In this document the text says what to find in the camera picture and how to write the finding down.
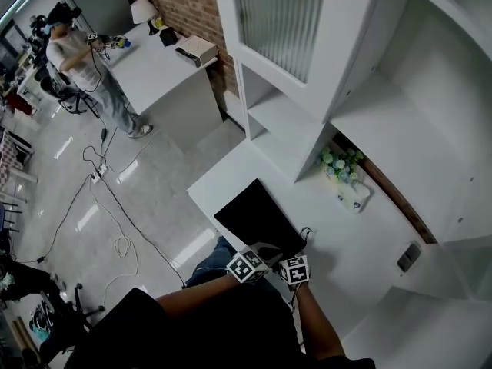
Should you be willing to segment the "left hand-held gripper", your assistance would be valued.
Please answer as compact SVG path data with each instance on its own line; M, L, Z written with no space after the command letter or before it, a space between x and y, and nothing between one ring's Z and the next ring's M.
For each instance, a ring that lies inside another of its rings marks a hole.
M226 269L240 284L251 283L264 277L282 257L282 250L277 246L258 242L237 252Z

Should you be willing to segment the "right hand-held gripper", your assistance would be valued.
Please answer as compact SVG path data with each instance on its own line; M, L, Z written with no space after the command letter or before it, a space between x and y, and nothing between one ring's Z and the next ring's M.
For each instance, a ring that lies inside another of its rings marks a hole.
M280 261L278 270L281 279L288 285L297 285L310 280L310 268L306 255Z

